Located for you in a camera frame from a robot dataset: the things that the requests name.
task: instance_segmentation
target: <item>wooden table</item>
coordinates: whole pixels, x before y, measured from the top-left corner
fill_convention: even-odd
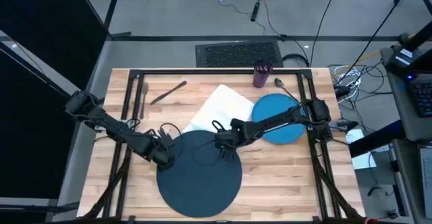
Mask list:
[[[340,111],[329,70],[326,68],[311,70],[318,98],[325,100],[331,111],[332,119],[339,119]],[[122,110],[129,73],[128,69],[114,69],[109,81],[104,108],[110,115],[118,119]],[[250,74],[229,76],[146,74],[144,81],[149,88],[144,104],[144,120],[136,130],[144,132],[150,128],[159,129],[159,126],[165,122],[174,123],[180,129],[184,129],[220,84],[234,89],[254,103],[263,95],[284,93],[280,88],[274,86],[273,80],[276,77],[282,79],[286,88],[296,98],[300,98],[298,83],[294,75],[270,75],[266,85],[258,89],[252,87],[252,75]],[[183,80],[188,82],[186,86],[150,106],[149,103],[154,98]],[[135,90],[136,85],[132,89],[132,95],[135,95]],[[128,119],[131,118],[133,102],[132,97]],[[175,130],[169,133],[178,135]],[[335,132],[334,136],[338,140],[345,140],[342,133]],[[114,146],[115,143],[108,138],[101,139],[94,144],[78,216],[89,211],[107,187]],[[337,188],[359,214],[364,215],[348,147],[338,142],[330,142],[328,148]],[[155,221],[310,221],[312,216],[320,215],[306,134],[303,134],[296,143],[287,145],[274,145],[265,140],[257,140],[250,146],[239,148],[238,152],[243,168],[240,191],[227,209],[214,217],[205,219],[185,217],[169,208],[157,188],[156,164],[149,163],[133,154],[122,219],[135,215],[137,220]],[[327,209],[332,213],[327,188],[325,191]],[[114,215],[113,209],[115,209],[117,195],[116,190],[111,215]]]

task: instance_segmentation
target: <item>cup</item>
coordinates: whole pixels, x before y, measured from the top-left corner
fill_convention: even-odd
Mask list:
[[[254,80],[252,84],[256,88],[262,88],[269,77],[273,63],[265,59],[259,59],[254,64]]]

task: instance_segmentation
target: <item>gray floor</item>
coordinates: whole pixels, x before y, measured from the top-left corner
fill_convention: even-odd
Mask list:
[[[102,19],[110,0],[90,0]],[[240,11],[250,11],[255,0],[223,0],[235,4]],[[288,35],[315,35],[319,20],[328,0],[267,0],[271,22],[277,31]],[[392,6],[393,0],[333,0],[325,17],[320,35],[372,35]],[[265,34],[273,34],[261,8],[258,21],[266,27]],[[404,0],[391,15],[380,35],[410,34],[431,20],[421,0]],[[232,7],[221,7],[217,0],[119,0],[111,26],[111,33],[131,31],[133,35],[260,35],[263,29],[238,14]],[[103,96],[112,68],[117,67],[196,67],[194,46],[208,42],[106,42],[99,59],[91,91]],[[299,41],[311,56],[312,42]],[[352,63],[365,46],[365,42],[319,42],[316,44],[313,67]],[[365,55],[392,43],[371,43]],[[281,54],[301,53],[293,42],[279,42]],[[374,65],[378,57],[363,61]],[[297,61],[286,61],[286,67],[302,66]],[[365,76],[361,88],[373,90],[379,78]],[[387,81],[381,92],[389,91]],[[399,119],[392,95],[375,96],[358,103],[364,124],[379,129]],[[345,118],[358,120],[354,112],[343,110]],[[81,130],[76,149],[71,157],[59,203],[79,201],[91,152],[94,134]],[[367,184],[361,185],[368,217],[379,218],[394,208],[394,197],[367,197]],[[57,220],[73,217],[68,213]]]

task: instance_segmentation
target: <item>black keyboard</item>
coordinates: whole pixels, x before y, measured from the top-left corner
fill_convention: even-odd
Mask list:
[[[432,117],[432,83],[410,83],[408,89],[420,117]]]

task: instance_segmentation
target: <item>keyboard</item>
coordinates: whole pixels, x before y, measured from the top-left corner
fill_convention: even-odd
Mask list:
[[[432,149],[420,148],[420,159],[425,214],[427,218],[432,218]]]
[[[420,117],[432,117],[432,82],[409,83],[411,101]]]

